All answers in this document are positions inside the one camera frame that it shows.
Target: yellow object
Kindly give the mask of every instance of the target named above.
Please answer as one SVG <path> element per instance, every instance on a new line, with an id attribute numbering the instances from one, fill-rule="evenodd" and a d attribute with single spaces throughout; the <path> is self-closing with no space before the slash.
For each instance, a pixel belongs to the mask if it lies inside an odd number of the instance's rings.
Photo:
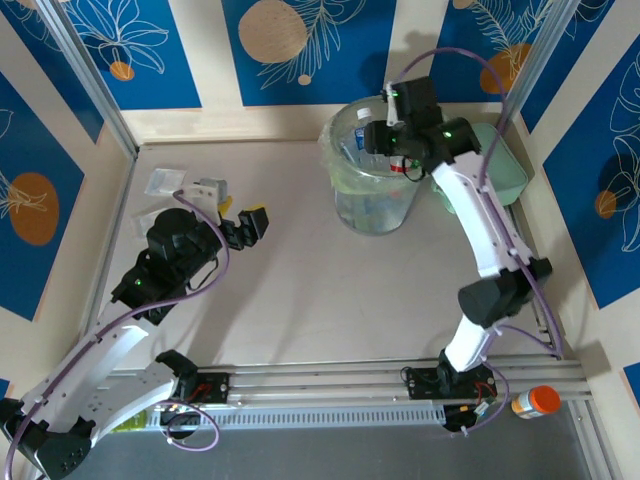
<path id="1" fill-rule="evenodd" d="M 147 426 L 147 411 L 142 410 L 140 413 L 134 415 L 129 420 L 118 425 L 114 428 L 113 432 L 135 432 L 137 430 L 144 430 Z"/>
<path id="2" fill-rule="evenodd" d="M 220 215 L 222 215 L 223 217 L 227 214 L 227 212 L 229 211 L 229 208 L 231 208 L 231 204 L 233 203 L 233 197 L 231 195 L 229 195 L 227 197 L 227 201 L 224 203 L 221 203 L 220 205 L 218 205 L 218 212 L 220 212 Z"/>

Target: beige circle pattern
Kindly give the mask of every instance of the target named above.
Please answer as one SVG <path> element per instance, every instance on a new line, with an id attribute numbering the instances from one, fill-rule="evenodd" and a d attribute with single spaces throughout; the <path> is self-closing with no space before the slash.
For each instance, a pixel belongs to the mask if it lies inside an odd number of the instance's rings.
<path id="1" fill-rule="evenodd" d="M 240 43 L 261 63 L 282 63 L 295 58 L 307 44 L 302 17 L 281 0 L 260 0 L 240 19 Z"/>

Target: orange bottle cap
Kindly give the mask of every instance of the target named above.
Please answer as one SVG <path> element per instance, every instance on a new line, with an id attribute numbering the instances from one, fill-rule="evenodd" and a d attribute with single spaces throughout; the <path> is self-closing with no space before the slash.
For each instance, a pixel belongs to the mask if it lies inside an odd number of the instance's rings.
<path id="1" fill-rule="evenodd" d="M 562 406 L 560 395 L 548 385 L 532 389 L 530 398 L 531 404 L 540 413 L 555 413 Z"/>

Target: white floor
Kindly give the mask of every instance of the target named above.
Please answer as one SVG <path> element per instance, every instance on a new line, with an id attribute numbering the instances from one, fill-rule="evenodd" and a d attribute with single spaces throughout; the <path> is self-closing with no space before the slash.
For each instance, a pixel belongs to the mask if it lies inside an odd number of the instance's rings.
<path id="1" fill-rule="evenodd" d="M 350 231 L 335 213 L 315 143 L 143 148 L 107 293 L 146 247 L 131 217 L 172 203 L 144 194 L 158 167 L 187 170 L 186 182 L 226 179 L 234 198 L 228 218 L 264 203 L 270 226 L 255 247 L 232 253 L 229 274 L 210 295 L 176 307 L 120 368 L 145 367 L 168 349 L 200 366 L 436 357 L 451 339 L 458 289 L 478 278 L 457 217 L 425 181 L 399 230 Z M 513 323 L 537 331 L 530 306 Z M 492 353 L 540 351 L 506 334 Z"/>

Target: orange circle pattern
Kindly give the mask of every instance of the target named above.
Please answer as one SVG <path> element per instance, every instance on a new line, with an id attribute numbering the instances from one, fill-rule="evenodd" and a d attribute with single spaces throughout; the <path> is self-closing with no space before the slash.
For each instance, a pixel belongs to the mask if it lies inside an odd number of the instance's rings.
<path id="1" fill-rule="evenodd" d="M 11 225 L 22 240 L 36 247 L 46 245 L 55 235 L 60 217 L 55 187 L 47 177 L 39 173 L 23 173 L 13 181 L 11 186 L 31 197 L 46 194 L 44 200 L 40 202 L 44 211 L 28 205 L 20 205 L 9 211 Z"/>
<path id="2" fill-rule="evenodd" d="M 516 79 L 516 76 L 511 78 L 511 59 L 510 56 L 519 55 L 518 64 L 515 66 L 518 71 L 524 64 L 524 61 L 529 55 L 529 51 L 531 50 L 531 45 L 528 43 L 519 43 L 517 45 L 512 46 L 508 52 L 500 52 L 494 55 L 491 60 L 489 60 L 489 64 L 494 68 L 497 72 L 498 76 L 502 80 L 505 91 L 511 90 L 513 87 L 513 82 Z M 500 93 L 500 89 L 498 88 L 498 84 L 496 83 L 491 72 L 484 68 L 482 73 L 480 74 L 480 87 L 487 93 L 498 94 Z"/>
<path id="3" fill-rule="evenodd" d="M 609 190 L 603 190 L 596 197 L 596 212 L 605 220 L 613 217 L 616 213 L 616 196 Z"/>
<path id="4" fill-rule="evenodd" d="M 111 75 L 116 77 L 121 82 L 128 82 L 129 80 L 133 80 L 133 77 L 135 76 L 135 72 L 133 71 L 133 68 L 131 68 L 131 65 L 119 61 L 113 62 L 109 66 L 109 71 L 111 72 Z"/>

